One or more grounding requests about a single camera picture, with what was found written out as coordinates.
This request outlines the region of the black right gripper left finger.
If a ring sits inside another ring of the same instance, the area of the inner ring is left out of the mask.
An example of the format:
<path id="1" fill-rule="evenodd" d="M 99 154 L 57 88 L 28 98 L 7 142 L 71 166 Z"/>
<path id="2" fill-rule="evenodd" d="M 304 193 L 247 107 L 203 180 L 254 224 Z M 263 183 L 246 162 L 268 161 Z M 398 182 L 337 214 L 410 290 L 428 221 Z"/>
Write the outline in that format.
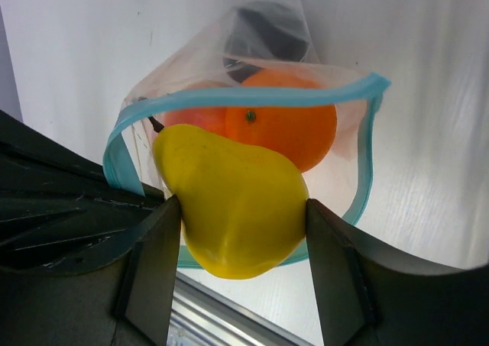
<path id="1" fill-rule="evenodd" d="M 1 274 L 3 345 L 165 345 L 176 279 L 180 204 L 142 222 L 133 249 L 75 276 Z"/>

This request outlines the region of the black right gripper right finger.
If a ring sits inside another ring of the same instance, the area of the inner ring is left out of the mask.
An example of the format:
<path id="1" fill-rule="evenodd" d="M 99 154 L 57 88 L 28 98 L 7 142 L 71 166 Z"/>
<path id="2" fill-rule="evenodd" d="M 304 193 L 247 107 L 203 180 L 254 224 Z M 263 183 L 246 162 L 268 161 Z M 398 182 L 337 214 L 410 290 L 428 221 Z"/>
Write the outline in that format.
<path id="1" fill-rule="evenodd" d="M 310 199 L 306 243 L 326 345 L 486 345 L 488 266 L 401 251 Z"/>

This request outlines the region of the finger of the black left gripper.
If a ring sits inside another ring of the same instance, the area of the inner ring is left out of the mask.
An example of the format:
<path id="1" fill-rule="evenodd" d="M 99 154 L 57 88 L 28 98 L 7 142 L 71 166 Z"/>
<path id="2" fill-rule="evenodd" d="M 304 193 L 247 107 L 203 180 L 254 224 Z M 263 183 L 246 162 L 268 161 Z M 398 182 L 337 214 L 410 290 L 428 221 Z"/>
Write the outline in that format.
<path id="1" fill-rule="evenodd" d="M 102 168 L 1 113 L 1 269 L 88 273 L 125 256 L 164 202 L 112 188 Z"/>

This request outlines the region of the yellow toy pear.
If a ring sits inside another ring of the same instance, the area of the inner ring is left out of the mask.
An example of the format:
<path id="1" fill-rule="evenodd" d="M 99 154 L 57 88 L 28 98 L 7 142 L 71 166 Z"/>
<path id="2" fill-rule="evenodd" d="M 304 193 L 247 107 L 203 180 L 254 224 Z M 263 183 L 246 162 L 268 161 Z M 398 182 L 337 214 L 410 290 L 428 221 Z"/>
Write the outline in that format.
<path id="1" fill-rule="evenodd" d="M 204 270 L 246 280 L 300 246 L 309 193 L 285 156 L 190 124 L 149 121 L 155 165 L 179 200 L 186 246 Z"/>

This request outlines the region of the orange toy tangerine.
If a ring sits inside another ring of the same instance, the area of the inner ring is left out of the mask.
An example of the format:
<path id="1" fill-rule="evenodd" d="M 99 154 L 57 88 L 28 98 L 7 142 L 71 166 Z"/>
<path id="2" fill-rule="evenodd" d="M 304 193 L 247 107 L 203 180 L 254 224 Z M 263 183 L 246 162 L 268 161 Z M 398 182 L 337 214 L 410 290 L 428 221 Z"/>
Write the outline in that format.
<path id="1" fill-rule="evenodd" d="M 304 173 L 318 165 L 331 149 L 337 121 L 334 105 L 228 108 L 225 136 L 283 154 Z"/>

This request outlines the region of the orange pink toy peach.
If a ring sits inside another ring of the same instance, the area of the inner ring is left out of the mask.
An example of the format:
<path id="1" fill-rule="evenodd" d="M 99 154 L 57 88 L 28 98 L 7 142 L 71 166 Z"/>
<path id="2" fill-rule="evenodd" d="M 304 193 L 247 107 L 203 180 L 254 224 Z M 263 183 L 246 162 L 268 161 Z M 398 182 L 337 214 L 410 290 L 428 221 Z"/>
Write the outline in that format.
<path id="1" fill-rule="evenodd" d="M 164 112 L 160 116 L 160 122 L 164 126 L 191 124 L 225 136 L 225 115 L 225 107 L 187 108 Z"/>

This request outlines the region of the clear zip top bag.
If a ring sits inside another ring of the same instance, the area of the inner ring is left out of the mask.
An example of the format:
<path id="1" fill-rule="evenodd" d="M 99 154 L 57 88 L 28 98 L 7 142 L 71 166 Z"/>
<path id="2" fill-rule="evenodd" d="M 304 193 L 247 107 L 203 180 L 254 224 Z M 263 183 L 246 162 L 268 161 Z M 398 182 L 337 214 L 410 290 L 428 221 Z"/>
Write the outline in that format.
<path id="1" fill-rule="evenodd" d="M 272 1 L 295 5 L 306 21 L 300 0 Z M 302 174 L 308 199 L 318 199 L 347 223 L 355 224 L 370 195 L 372 128 L 388 80 L 376 73 L 362 75 L 354 70 L 322 65 L 310 37 L 311 45 L 303 60 L 242 58 L 260 70 L 242 83 L 234 81 L 227 74 L 223 58 L 236 9 L 241 6 L 235 6 L 204 27 L 129 92 L 102 158 L 105 178 L 111 186 L 137 194 L 143 193 L 144 184 L 151 184 L 167 196 L 174 196 L 155 165 L 152 149 L 157 132 L 149 119 L 154 117 L 160 122 L 164 112 L 206 107 L 225 107 L 227 111 L 242 107 L 334 105 L 338 118 L 335 140 L 324 159 L 303 173 L 286 158 Z M 281 264 L 304 260 L 307 256 L 304 238 Z M 202 268 L 189 252 L 184 236 L 178 264 Z"/>

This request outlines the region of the dark purple toy plum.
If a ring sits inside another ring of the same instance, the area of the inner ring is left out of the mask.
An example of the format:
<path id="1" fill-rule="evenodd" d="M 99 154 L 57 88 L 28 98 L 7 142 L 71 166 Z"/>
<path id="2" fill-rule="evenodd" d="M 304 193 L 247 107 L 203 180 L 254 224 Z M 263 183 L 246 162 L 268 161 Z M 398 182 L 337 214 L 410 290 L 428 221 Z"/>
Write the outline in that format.
<path id="1" fill-rule="evenodd" d="M 242 58 L 299 62 L 310 45 L 306 21 L 298 7 L 272 0 L 248 2 L 236 9 L 223 65 L 231 79 L 242 83 L 260 70 Z"/>

